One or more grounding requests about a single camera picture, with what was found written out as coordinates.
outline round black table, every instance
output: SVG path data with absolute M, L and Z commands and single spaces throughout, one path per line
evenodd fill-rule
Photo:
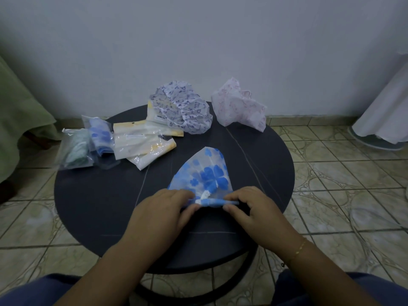
M 55 205 L 71 235 L 102 257 L 119 241 L 135 205 L 156 191 L 167 188 L 179 168 L 206 146 L 217 148 L 224 155 L 233 189 L 257 186 L 283 212 L 292 196 L 295 171 L 282 139 L 268 126 L 263 133 L 240 123 L 223 127 L 217 122 L 211 104 L 210 109 L 213 121 L 206 133 L 185 133 L 184 137 L 175 137 L 177 147 L 142 171 L 126 159 L 108 170 L 91 167 L 59 171 L 54 187 Z M 108 121 L 143 120 L 146 110 L 147 105 L 133 108 Z M 246 205 L 240 204 L 240 207 L 248 212 Z M 176 302 L 206 303 L 226 294 L 241 280 L 256 249 L 252 239 L 221 208 L 202 208 L 148 272 L 180 274 L 201 271 L 249 251 L 243 266 L 229 282 L 198 299 Z M 137 291 L 151 302 L 161 303 L 158 294 L 142 286 Z

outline white cloth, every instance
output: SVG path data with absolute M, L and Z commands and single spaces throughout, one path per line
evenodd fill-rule
M 408 141 L 408 62 L 353 125 L 359 136 L 375 134 L 396 144 Z

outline gold bracelet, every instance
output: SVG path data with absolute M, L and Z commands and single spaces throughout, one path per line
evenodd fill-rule
M 306 239 L 306 238 L 304 238 L 304 239 L 305 239 L 304 242 L 302 243 L 302 245 L 300 245 L 299 250 L 295 253 L 295 255 L 293 256 L 293 258 L 290 259 L 286 264 L 285 264 L 285 263 L 281 263 L 282 267 L 285 267 L 285 265 L 288 265 L 290 262 L 292 262 L 292 260 L 299 254 L 299 252 L 302 251 L 302 248 L 303 248 L 304 244 L 307 242 L 307 239 Z

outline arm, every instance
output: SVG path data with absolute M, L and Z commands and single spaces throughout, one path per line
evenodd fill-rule
M 180 213 L 194 196 L 187 190 L 163 189 L 140 202 L 120 241 L 55 305 L 122 305 L 200 208 L 192 204 Z
M 224 210 L 244 228 L 260 246 L 274 252 L 300 281 L 316 305 L 380 306 L 368 293 L 344 273 L 313 243 L 286 220 L 274 201 L 256 187 L 244 187 L 228 194 L 226 200 L 240 200 L 251 209 L 247 216 L 237 206 Z

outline forearm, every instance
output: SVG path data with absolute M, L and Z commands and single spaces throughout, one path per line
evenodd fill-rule
M 354 282 L 313 243 L 294 235 L 277 255 L 289 268 L 316 305 L 379 305 L 359 284 Z
M 55 305 L 122 305 L 150 266 L 142 252 L 112 246 Z

